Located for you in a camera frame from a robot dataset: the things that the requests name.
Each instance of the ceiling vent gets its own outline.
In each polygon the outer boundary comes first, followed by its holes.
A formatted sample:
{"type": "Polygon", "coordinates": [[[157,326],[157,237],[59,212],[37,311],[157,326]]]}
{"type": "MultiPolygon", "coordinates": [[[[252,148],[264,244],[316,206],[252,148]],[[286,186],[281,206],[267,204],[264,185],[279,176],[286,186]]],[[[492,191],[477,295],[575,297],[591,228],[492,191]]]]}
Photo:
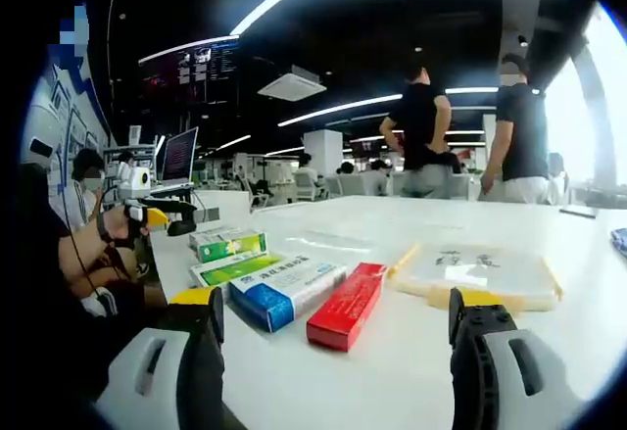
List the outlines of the ceiling vent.
{"type": "Polygon", "coordinates": [[[326,90],[326,87],[320,85],[320,78],[317,75],[298,66],[292,66],[290,72],[271,82],[258,93],[276,99],[297,102],[323,90],[326,90]]]}

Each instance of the white table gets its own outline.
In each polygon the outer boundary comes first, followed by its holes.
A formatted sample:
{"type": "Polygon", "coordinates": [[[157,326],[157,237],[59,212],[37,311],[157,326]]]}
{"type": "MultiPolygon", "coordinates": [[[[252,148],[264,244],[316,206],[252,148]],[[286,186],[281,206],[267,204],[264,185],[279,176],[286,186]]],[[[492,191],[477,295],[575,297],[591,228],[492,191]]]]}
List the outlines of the white table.
{"type": "MultiPolygon", "coordinates": [[[[626,212],[601,211],[590,220],[545,206],[344,197],[259,210],[241,223],[265,227],[270,236],[298,226],[376,244],[370,261],[390,262],[414,241],[482,243],[543,255],[564,290],[563,301],[554,311],[523,313],[516,324],[562,357],[568,384],[582,400],[603,387],[627,346],[627,265],[608,242],[610,229],[627,226],[626,212]]],[[[187,236],[152,236],[170,298],[189,286],[186,268],[193,255],[187,236]]],[[[279,235],[269,242],[285,247],[279,235]]],[[[225,309],[223,399],[247,428],[451,428],[446,311],[384,288],[348,354],[308,344],[310,315],[267,334],[225,309]]]]}

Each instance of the man in black shirt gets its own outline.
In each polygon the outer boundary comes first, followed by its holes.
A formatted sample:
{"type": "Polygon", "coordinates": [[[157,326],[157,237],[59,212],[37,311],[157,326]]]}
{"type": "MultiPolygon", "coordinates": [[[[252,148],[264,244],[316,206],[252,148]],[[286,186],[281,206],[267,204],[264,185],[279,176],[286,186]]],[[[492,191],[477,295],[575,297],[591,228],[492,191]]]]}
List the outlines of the man in black shirt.
{"type": "Polygon", "coordinates": [[[444,140],[451,124],[451,104],[431,86],[426,67],[416,57],[405,75],[409,86],[397,109],[379,127],[390,148],[405,156],[403,194],[414,198],[449,198],[450,165],[457,160],[444,140]],[[403,146],[392,131],[404,131],[403,146]]]}
{"type": "Polygon", "coordinates": [[[507,75],[513,85],[502,86],[497,95],[497,130],[481,186],[484,193],[490,192],[502,168],[504,202],[543,204],[549,191],[547,117],[527,74],[522,57],[504,56],[502,82],[507,75]]]}

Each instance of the grey pants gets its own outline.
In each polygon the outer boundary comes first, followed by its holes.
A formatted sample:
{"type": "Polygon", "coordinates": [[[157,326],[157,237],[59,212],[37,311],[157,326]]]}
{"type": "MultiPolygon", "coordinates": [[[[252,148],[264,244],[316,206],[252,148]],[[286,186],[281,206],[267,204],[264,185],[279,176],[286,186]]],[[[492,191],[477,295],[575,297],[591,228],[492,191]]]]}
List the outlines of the grey pants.
{"type": "Polygon", "coordinates": [[[403,196],[409,198],[451,198],[451,168],[429,164],[420,170],[406,170],[403,196]]]}

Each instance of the red medicine box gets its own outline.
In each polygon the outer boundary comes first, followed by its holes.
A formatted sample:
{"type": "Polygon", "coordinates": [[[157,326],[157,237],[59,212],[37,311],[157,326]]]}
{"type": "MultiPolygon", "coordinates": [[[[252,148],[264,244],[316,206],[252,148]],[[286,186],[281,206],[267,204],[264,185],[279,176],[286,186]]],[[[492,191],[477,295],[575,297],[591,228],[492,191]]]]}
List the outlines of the red medicine box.
{"type": "Polygon", "coordinates": [[[381,294],[387,266],[360,263],[307,321],[310,342],[348,352],[381,294]]]}

